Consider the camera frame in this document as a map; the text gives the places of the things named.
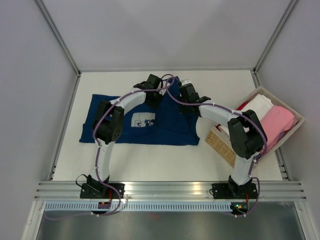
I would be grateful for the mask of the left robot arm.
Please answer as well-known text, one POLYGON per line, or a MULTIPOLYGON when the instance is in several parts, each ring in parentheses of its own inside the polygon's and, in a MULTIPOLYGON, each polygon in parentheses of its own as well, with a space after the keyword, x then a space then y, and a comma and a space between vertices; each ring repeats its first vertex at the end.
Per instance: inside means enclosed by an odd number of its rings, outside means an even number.
POLYGON ((171 84, 163 78, 151 74, 146 81, 137 83, 123 96, 115 100, 100 103, 93 121, 92 137, 97 144, 94 167, 86 182, 98 198, 108 195, 109 189, 116 190, 109 184, 111 153, 120 137, 125 115, 142 104, 158 107, 171 84))

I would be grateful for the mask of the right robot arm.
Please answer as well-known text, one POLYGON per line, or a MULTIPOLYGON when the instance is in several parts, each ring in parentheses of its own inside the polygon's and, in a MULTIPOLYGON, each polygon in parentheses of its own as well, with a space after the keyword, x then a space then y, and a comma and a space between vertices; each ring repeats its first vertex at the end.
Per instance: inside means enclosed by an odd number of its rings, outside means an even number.
POLYGON ((195 114, 228 128, 235 164, 228 179, 228 192, 241 197, 252 183, 251 172, 260 151, 267 148, 267 135, 253 110, 241 112, 212 103, 207 96, 199 97, 190 81, 179 84, 176 102, 182 113, 195 114))

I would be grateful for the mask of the blue t shirt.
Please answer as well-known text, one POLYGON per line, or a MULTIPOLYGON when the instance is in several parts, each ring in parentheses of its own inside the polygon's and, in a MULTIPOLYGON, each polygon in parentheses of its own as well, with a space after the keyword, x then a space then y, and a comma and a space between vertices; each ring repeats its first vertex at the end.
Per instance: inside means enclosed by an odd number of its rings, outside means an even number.
MULTIPOLYGON (((120 96, 93 94, 87 117, 82 125, 80 143, 95 143, 93 123, 101 101, 110 102, 120 96)), ((117 144, 197 146, 200 138, 198 116, 180 113, 179 105, 166 92, 157 106, 140 104, 124 115, 123 131, 117 144)))

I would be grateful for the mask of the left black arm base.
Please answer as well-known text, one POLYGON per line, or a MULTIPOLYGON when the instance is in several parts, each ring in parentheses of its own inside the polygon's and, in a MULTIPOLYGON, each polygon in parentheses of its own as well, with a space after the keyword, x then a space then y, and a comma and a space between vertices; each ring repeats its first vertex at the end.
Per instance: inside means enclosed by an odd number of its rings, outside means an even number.
MULTIPOLYGON (((120 197, 124 197, 125 193, 125 184, 123 183, 111 183, 110 184, 114 189, 116 189, 120 197)), ((94 188, 87 183, 84 183, 81 186, 80 191, 80 199, 119 199, 118 194, 114 189, 111 189, 110 187, 106 187, 104 185, 100 186, 100 189, 94 188)))

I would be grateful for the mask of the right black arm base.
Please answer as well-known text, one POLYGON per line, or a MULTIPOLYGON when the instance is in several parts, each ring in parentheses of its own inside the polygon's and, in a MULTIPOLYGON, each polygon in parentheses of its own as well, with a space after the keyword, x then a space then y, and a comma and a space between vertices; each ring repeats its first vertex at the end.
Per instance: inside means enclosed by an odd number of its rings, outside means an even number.
POLYGON ((211 193, 213 198, 217 200, 246 200, 258 197, 257 186, 252 182, 247 182, 244 185, 213 183, 211 193))

